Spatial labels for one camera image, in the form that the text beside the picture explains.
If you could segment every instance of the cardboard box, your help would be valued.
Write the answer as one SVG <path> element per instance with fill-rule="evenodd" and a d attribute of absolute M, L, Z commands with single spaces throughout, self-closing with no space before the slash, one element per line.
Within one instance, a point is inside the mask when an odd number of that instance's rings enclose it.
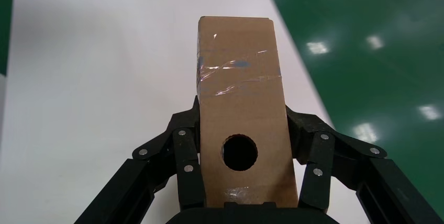
<path fill-rule="evenodd" d="M 208 207 L 296 207 L 297 191 L 273 21 L 202 17 L 197 92 Z"/>

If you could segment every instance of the metal screw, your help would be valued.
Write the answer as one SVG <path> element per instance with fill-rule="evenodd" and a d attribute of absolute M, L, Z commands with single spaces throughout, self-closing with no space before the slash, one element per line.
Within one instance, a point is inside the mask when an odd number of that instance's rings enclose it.
<path fill-rule="evenodd" d="M 315 169 L 313 169 L 313 173 L 318 175 L 318 176 L 322 176 L 322 170 L 321 169 L 315 168 Z"/>
<path fill-rule="evenodd" d="M 147 149 L 142 149 L 139 151 L 139 155 L 145 155 L 147 153 L 148 153 Z"/>
<path fill-rule="evenodd" d="M 194 169 L 194 167 L 192 165 L 186 165 L 183 170 L 186 171 L 187 173 L 192 172 Z"/>
<path fill-rule="evenodd" d="M 380 153 L 379 150 L 374 148 L 374 147 L 370 148 L 370 151 L 373 152 L 374 154 L 379 154 Z"/>

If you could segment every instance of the green floor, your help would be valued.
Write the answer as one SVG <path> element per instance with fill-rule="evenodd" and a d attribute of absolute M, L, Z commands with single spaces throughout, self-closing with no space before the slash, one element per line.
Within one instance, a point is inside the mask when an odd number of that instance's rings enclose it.
<path fill-rule="evenodd" d="M 0 0 L 0 74 L 6 75 L 13 0 Z"/>
<path fill-rule="evenodd" d="M 444 217 L 444 0 L 275 0 L 336 129 Z"/>

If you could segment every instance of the clear packing tape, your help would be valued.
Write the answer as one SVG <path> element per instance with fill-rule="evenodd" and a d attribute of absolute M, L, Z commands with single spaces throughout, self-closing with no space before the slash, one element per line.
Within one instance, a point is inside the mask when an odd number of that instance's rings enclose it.
<path fill-rule="evenodd" d="M 226 202 L 262 204 L 265 201 L 261 199 L 269 199 L 269 202 L 280 202 L 286 207 L 296 207 L 297 202 L 294 202 L 294 197 L 288 197 L 294 192 L 285 188 L 292 188 L 292 184 L 277 183 L 271 189 L 269 185 L 252 185 L 223 190 L 211 188 L 211 192 L 220 192 L 222 194 L 220 197 L 225 199 Z"/>
<path fill-rule="evenodd" d="M 230 54 L 234 60 L 228 62 L 222 62 L 220 64 L 215 64 L 213 61 L 208 61 L 215 57 L 217 54 Z M 266 58 L 269 53 L 276 53 L 277 50 L 262 50 L 258 52 L 230 52 L 230 51 L 215 51 L 215 50 L 205 50 L 197 53 L 197 94 L 199 98 L 201 96 L 220 96 L 228 93 L 244 91 L 248 89 L 250 85 L 256 85 L 258 83 L 263 83 L 266 81 L 280 79 L 280 70 L 275 73 L 262 72 L 257 75 L 257 72 L 249 72 L 252 68 L 252 64 L 260 63 L 257 58 Z M 213 83 L 212 77 L 216 75 L 224 75 L 221 80 L 220 77 L 216 78 L 217 84 Z M 230 82 L 231 76 L 242 76 L 242 79 L 236 78 Z"/>

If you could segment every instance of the white table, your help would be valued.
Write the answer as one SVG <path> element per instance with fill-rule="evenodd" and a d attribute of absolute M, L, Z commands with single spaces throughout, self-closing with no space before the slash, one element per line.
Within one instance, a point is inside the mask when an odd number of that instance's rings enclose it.
<path fill-rule="evenodd" d="M 14 0 L 13 12 L 0 223 L 73 223 L 136 147 L 191 107 L 201 16 L 274 20 L 287 105 L 329 121 L 272 0 Z M 177 212 L 173 177 L 143 223 Z M 329 214 L 366 222 L 336 179 Z"/>

